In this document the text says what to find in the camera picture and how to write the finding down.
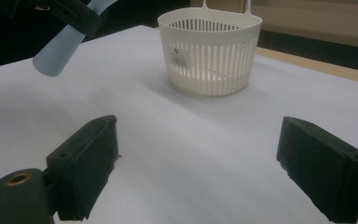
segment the basket handle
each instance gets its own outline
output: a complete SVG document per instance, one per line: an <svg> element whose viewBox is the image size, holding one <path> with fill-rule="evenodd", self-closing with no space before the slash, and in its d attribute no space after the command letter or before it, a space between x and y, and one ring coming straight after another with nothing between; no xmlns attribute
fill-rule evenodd
<svg viewBox="0 0 358 224"><path fill-rule="evenodd" d="M206 6L206 0L203 0L202 7L203 7L203 8L208 8L208 7Z"/></svg>
<svg viewBox="0 0 358 224"><path fill-rule="evenodd" d="M206 6L206 0L203 0L203 4L202 4L202 7L203 8L207 8L208 7ZM251 7L252 7L252 3L251 3L251 0L246 0L246 11L245 11L245 15L251 15Z"/></svg>
<svg viewBox="0 0 358 224"><path fill-rule="evenodd" d="M245 11L245 15L251 15L251 7L252 7L252 1L251 0L246 0L246 11Z"/></svg>

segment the light blue object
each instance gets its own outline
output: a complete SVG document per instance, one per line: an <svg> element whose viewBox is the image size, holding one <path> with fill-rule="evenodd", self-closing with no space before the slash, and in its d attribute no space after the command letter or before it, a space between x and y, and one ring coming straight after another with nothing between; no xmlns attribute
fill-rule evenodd
<svg viewBox="0 0 358 224"><path fill-rule="evenodd" d="M88 7L101 15L117 0L92 0ZM85 35L70 25L65 26L39 53L33 58L34 67L42 74L56 77L75 53Z"/></svg>

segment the basket slot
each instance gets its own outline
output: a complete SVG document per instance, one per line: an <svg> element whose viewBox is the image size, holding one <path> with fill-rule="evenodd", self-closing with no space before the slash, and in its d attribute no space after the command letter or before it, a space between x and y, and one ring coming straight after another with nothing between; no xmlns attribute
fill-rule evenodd
<svg viewBox="0 0 358 224"><path fill-rule="evenodd" d="M234 26L234 25L224 24L215 21L195 20L195 19L177 21L171 23L170 26L183 30L202 31L202 32L221 32L221 31L233 31L233 30L242 29L242 27L240 26Z"/></svg>

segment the wall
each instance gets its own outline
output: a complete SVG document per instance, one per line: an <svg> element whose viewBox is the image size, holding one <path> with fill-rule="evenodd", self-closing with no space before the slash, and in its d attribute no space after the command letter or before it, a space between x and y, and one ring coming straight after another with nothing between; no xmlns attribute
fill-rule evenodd
<svg viewBox="0 0 358 224"><path fill-rule="evenodd" d="M245 0L208 0L210 8L242 12ZM191 0L192 7L202 0ZM254 0L263 30L358 47L358 0Z"/></svg>

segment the black clamp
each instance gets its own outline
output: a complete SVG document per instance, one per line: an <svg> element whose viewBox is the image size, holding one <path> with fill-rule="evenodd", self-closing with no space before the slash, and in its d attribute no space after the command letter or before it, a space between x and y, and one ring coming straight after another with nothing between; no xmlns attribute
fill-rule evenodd
<svg viewBox="0 0 358 224"><path fill-rule="evenodd" d="M0 179L0 224L88 218L118 159L116 117L94 119L47 157L45 171L26 169Z"/></svg>
<svg viewBox="0 0 358 224"><path fill-rule="evenodd" d="M49 10L55 17L87 36L94 36L108 15L107 11L98 15L79 0L0 0L0 11L12 18L19 2L30 8Z"/></svg>

